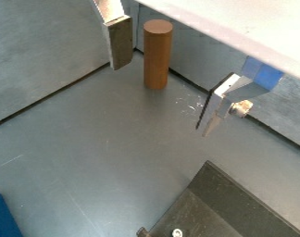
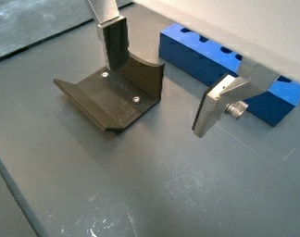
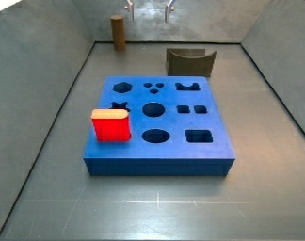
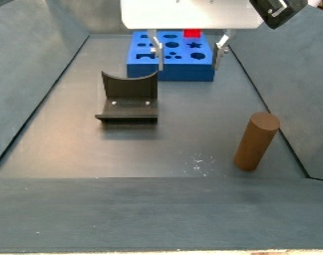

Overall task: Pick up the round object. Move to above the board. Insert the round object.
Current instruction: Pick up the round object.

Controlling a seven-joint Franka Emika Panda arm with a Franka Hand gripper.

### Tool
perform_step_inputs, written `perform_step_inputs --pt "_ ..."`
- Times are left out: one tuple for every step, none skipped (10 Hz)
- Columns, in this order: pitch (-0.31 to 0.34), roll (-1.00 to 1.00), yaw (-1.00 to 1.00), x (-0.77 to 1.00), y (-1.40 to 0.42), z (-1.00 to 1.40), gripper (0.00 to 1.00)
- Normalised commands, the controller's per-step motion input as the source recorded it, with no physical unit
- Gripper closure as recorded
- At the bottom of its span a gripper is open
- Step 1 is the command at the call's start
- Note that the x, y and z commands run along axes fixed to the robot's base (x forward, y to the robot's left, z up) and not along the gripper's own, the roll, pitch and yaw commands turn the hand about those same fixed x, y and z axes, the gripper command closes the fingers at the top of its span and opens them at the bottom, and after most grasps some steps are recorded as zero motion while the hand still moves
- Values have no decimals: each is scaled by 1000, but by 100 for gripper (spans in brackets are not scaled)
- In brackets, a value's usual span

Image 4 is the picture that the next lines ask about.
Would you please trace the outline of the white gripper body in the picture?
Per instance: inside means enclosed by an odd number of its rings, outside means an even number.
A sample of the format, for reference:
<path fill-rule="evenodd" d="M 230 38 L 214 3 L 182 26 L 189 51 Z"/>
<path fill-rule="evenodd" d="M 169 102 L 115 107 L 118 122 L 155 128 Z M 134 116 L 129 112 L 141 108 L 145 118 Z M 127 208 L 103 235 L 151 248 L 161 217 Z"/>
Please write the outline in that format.
<path fill-rule="evenodd" d="M 248 0 L 121 0 L 129 29 L 254 29 L 262 20 Z"/>

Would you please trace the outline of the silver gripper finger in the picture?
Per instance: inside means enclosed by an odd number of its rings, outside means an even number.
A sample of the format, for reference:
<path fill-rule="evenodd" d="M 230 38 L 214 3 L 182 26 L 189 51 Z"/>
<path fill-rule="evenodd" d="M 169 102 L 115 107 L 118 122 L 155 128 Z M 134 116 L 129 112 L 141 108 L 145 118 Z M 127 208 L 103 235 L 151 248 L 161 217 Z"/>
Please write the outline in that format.
<path fill-rule="evenodd" d="M 225 29 L 222 31 L 222 35 L 218 39 L 218 41 L 213 45 L 213 55 L 212 55 L 212 66 L 214 69 L 218 68 L 220 59 L 224 55 L 224 52 L 226 50 L 226 47 L 229 45 L 229 41 L 234 36 L 234 30 L 233 29 Z"/>
<path fill-rule="evenodd" d="M 158 70 L 162 71 L 163 70 L 163 46 L 158 38 L 158 31 L 155 29 L 147 29 L 147 35 L 153 43 L 151 52 L 155 54 L 159 60 Z"/>

